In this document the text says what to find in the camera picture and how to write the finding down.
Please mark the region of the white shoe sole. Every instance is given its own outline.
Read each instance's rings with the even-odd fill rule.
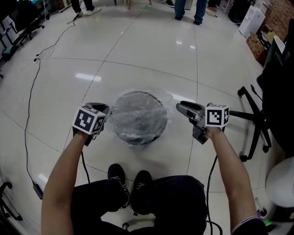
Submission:
[[[171,6],[171,5],[168,5],[167,3],[165,3],[168,7],[170,8],[174,8],[175,6]]]
[[[88,11],[87,16],[91,16],[91,15],[97,13],[97,12],[100,12],[100,11],[101,11],[101,8],[99,8],[97,11]]]

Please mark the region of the white cube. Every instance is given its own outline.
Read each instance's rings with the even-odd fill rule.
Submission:
[[[100,132],[105,117],[103,112],[83,105],[77,109],[72,126],[87,134],[95,134]]]
[[[205,126],[224,127],[229,122],[228,105],[211,105],[205,107]]]

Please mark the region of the person's right arm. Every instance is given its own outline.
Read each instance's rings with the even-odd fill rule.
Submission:
[[[220,174],[229,200],[231,231],[242,221],[257,216],[249,175],[220,128],[207,128],[218,157]]]

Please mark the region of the round object wrapped in plastic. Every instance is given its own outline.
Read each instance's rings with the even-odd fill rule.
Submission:
[[[165,100],[172,99],[171,95],[162,94]],[[168,108],[150,91],[132,91],[116,100],[108,113],[107,123],[130,146],[144,147],[163,133],[168,114]]]

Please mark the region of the forearm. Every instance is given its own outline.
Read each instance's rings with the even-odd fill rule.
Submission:
[[[251,190],[246,168],[222,131],[212,138],[218,157],[220,174],[228,196],[240,190]]]
[[[78,132],[59,157],[45,187],[43,203],[70,203],[77,177],[79,158],[87,136]]]

